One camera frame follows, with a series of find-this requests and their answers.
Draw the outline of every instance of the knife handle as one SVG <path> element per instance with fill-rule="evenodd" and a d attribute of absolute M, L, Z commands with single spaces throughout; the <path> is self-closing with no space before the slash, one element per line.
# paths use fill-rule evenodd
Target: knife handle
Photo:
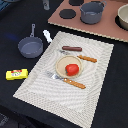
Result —
<path fill-rule="evenodd" d="M 83 59 L 83 60 L 87 60 L 87 61 L 91 61 L 91 62 L 97 62 L 97 59 L 94 59 L 94 58 L 90 58 L 90 57 L 87 57 L 87 56 L 82 56 L 82 55 L 79 55 L 77 56 L 79 57 L 80 59 Z"/>

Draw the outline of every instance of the plate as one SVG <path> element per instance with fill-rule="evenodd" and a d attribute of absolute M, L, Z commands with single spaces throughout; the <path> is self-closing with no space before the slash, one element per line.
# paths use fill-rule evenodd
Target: plate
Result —
<path fill-rule="evenodd" d="M 68 76 L 66 74 L 65 67 L 68 64 L 77 64 L 79 67 L 79 72 L 74 75 L 74 76 Z M 56 72 L 62 77 L 62 78 L 76 78 L 78 77 L 83 71 L 83 64 L 82 61 L 73 55 L 66 55 L 64 57 L 61 57 L 57 62 L 56 62 Z"/>

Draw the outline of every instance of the fork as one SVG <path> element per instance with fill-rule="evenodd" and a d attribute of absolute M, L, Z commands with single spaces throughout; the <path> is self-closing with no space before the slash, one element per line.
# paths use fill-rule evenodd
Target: fork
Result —
<path fill-rule="evenodd" d="M 86 88 L 85 85 L 81 84 L 81 83 L 78 83 L 78 82 L 75 82 L 73 80 L 70 80 L 70 79 L 67 79 L 67 78 L 61 78 L 60 76 L 52 73 L 52 72 L 49 72 L 49 71 L 45 71 L 46 75 L 52 79 L 59 79 L 59 80 L 62 80 L 63 82 L 66 82 L 68 84 L 71 84 L 71 85 L 74 85 L 78 88 L 81 88 L 81 89 L 84 89 Z"/>
<path fill-rule="evenodd" d="M 63 53 L 65 55 L 71 55 L 69 52 L 65 52 L 64 50 L 59 50 L 57 49 L 60 53 Z M 87 61 L 91 61 L 91 62 L 97 62 L 97 59 L 94 59 L 94 58 L 90 58 L 90 57 L 87 57 L 87 56 L 82 56 L 82 55 L 79 55 L 77 56 L 78 58 L 80 59 L 83 59 L 83 60 L 87 60 Z"/>

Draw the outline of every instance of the fork handle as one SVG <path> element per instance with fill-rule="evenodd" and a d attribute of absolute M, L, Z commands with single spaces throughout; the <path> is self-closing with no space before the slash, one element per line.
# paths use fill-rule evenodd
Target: fork handle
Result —
<path fill-rule="evenodd" d="M 67 79 L 67 78 L 64 79 L 64 82 L 66 82 L 66 83 L 68 83 L 68 84 L 71 84 L 71 85 L 74 85 L 74 86 L 76 86 L 76 87 L 78 87 L 78 88 L 81 88 L 81 89 L 86 88 L 85 85 L 80 84 L 80 83 L 77 83 L 77 82 L 72 81 L 72 80 L 69 80 L 69 79 Z"/>

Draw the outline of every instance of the black table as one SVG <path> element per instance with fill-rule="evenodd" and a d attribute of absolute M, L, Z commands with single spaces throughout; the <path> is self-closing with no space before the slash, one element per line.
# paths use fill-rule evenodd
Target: black table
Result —
<path fill-rule="evenodd" d="M 114 44 L 91 128 L 127 128 L 128 44 L 48 24 L 48 18 L 62 1 L 50 0 L 50 10 L 46 11 L 42 0 L 22 0 L 0 19 L 0 105 L 54 128 L 80 128 L 61 117 L 14 98 L 13 94 L 24 80 L 5 79 L 6 71 L 25 68 L 30 72 L 41 57 L 26 59 L 17 47 L 21 39 L 30 36 L 31 25 L 35 23 L 35 36 L 42 39 L 44 51 L 49 45 L 43 35 L 44 29 L 51 33 L 52 39 L 58 31 L 63 31 Z"/>

